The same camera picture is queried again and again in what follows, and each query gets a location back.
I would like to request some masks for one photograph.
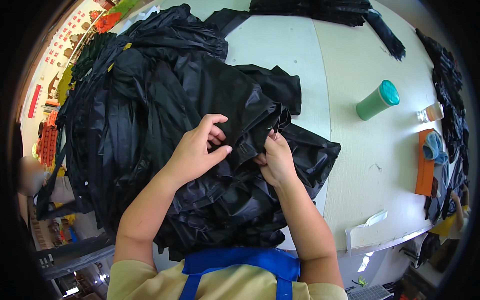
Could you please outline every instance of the hand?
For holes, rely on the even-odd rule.
[[[450,198],[452,198],[452,200],[455,201],[455,202],[456,201],[460,202],[460,198],[458,197],[458,195],[454,191],[452,191],[450,193]]]
[[[210,143],[220,145],[225,140],[223,131],[215,123],[225,123],[227,117],[220,114],[205,115],[197,128],[186,132],[161,172],[178,189],[185,183],[199,178],[232,152],[232,147],[221,146],[212,153]]]
[[[292,151],[281,134],[271,130],[265,141],[265,150],[266,155],[261,153],[253,160],[260,165],[260,171],[266,182],[274,187],[280,187],[298,179]]]

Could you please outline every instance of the teal lid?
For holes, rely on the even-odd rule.
[[[379,86],[379,90],[386,104],[393,106],[400,103],[398,92],[390,80],[383,80]]]

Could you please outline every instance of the orange object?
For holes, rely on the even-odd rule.
[[[415,187],[415,194],[418,195],[432,195],[433,168],[435,167],[435,162],[425,159],[422,150],[427,134],[432,131],[433,129],[425,129],[419,132],[419,172],[417,174],[417,186]]]
[[[98,33],[105,33],[112,29],[113,26],[115,26],[115,23],[120,21],[120,18],[121,12],[101,16],[100,19],[98,19],[98,21],[95,23]]]
[[[42,129],[40,146],[37,144],[37,148],[39,149],[38,157],[40,158],[41,164],[47,165],[47,167],[52,165],[53,157],[55,156],[56,152],[56,146],[57,128],[56,126],[48,125],[47,122],[45,122]]]
[[[53,101],[45,101],[45,104],[50,104],[50,105],[55,105],[55,106],[59,106],[60,104],[58,102],[53,102]]]
[[[47,117],[47,125],[48,126],[53,126],[53,127],[57,128],[57,126],[55,125],[55,120],[57,119],[57,114],[58,114],[57,111],[52,111],[51,113],[48,114],[48,117]]]

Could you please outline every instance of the clear plastic bottle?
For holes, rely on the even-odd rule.
[[[417,115],[419,120],[424,123],[440,120],[444,117],[444,107],[440,102],[435,102],[419,111]]]

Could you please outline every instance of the green fabric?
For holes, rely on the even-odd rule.
[[[121,15],[123,16],[130,10],[130,8],[135,6],[135,4],[137,4],[138,1],[139,0],[122,0],[120,1],[119,4],[112,7],[107,14],[121,12]]]
[[[57,86],[60,105],[63,105],[63,103],[65,103],[65,100],[67,100],[67,91],[73,87],[73,86],[68,86],[70,83],[70,80],[72,79],[72,67],[73,65],[70,65],[65,69],[65,71],[63,72],[63,76],[59,81],[59,85]]]

